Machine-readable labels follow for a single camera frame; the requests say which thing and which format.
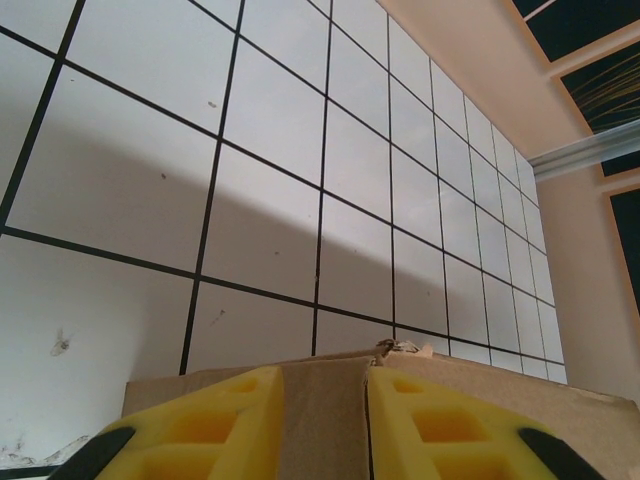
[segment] cardboard box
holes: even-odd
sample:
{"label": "cardboard box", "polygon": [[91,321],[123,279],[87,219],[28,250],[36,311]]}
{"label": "cardboard box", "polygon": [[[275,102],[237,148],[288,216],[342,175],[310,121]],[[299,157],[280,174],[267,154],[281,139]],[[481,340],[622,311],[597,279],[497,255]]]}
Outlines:
{"label": "cardboard box", "polygon": [[[526,415],[555,431],[605,478],[637,478],[632,472],[640,466],[640,411],[634,402],[392,341],[368,351],[281,364],[285,425],[279,478],[370,478],[365,395],[371,365],[418,375]],[[250,369],[130,382],[123,415]]]}

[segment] tiled wall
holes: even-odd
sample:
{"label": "tiled wall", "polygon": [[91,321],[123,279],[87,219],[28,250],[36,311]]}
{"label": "tiled wall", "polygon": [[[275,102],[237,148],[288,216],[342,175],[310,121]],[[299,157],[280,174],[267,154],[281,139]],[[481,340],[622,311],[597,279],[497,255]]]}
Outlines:
{"label": "tiled wall", "polygon": [[373,0],[0,23],[3,452],[129,379],[389,337],[566,381],[530,166]]}

